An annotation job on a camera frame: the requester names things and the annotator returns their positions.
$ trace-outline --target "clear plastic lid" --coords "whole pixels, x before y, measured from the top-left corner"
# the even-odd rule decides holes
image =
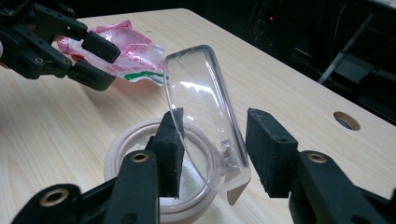
[[[248,154],[213,49],[198,46],[167,56],[164,76],[174,122],[174,112],[184,110],[183,124],[176,126],[193,130],[211,146],[207,155],[189,138],[181,137],[201,178],[217,192],[246,185],[250,179]]]

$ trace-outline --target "pink plastic bag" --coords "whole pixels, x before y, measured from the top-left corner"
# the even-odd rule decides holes
[[[87,61],[111,75],[136,82],[149,79],[159,86],[163,84],[164,50],[144,35],[132,29],[130,21],[98,26],[92,29],[121,51],[114,63],[108,63],[81,47],[82,41],[65,37],[58,41],[59,49],[66,54]]]

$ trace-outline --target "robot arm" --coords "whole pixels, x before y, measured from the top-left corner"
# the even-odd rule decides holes
[[[41,75],[68,75],[95,90],[106,90],[114,76],[83,61],[72,64],[51,43],[56,35],[84,40],[85,50],[109,63],[114,63],[120,50],[101,36],[88,32],[84,23],[73,18],[72,8],[55,0],[44,4],[50,8],[33,0],[0,3],[0,63],[29,79]]]

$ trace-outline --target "transparent plastic container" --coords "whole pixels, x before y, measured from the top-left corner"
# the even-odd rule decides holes
[[[196,138],[211,146],[209,159],[190,138],[181,137],[201,178],[216,192],[246,185],[248,154],[213,49],[197,46],[167,56],[164,76],[172,116],[184,110],[183,124],[176,126],[193,130]]]
[[[162,119],[150,119],[137,123],[121,133],[111,144],[105,158],[105,181],[116,177],[123,158],[132,151],[143,150],[151,136],[160,127]],[[202,150],[211,160],[211,146],[194,130],[185,132],[185,137]],[[219,170],[212,170],[213,176]],[[192,223],[210,206],[217,193],[200,177],[187,154],[183,158],[179,198],[160,198],[160,221],[163,224]]]

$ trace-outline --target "table surface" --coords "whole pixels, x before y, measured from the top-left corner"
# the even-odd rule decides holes
[[[396,187],[396,127],[327,90],[245,41],[185,9],[81,20],[89,27],[130,20],[165,54],[206,44],[216,52],[242,135],[249,107],[271,113],[299,150],[328,154],[356,184],[389,198]],[[93,91],[68,78],[28,80],[0,69],[0,223],[38,191],[73,183],[84,192],[104,182],[104,159],[124,130],[168,110],[164,89],[117,79]],[[361,126],[351,131],[333,113]],[[252,179],[235,206],[218,195],[197,223],[291,223],[287,199],[269,199]]]

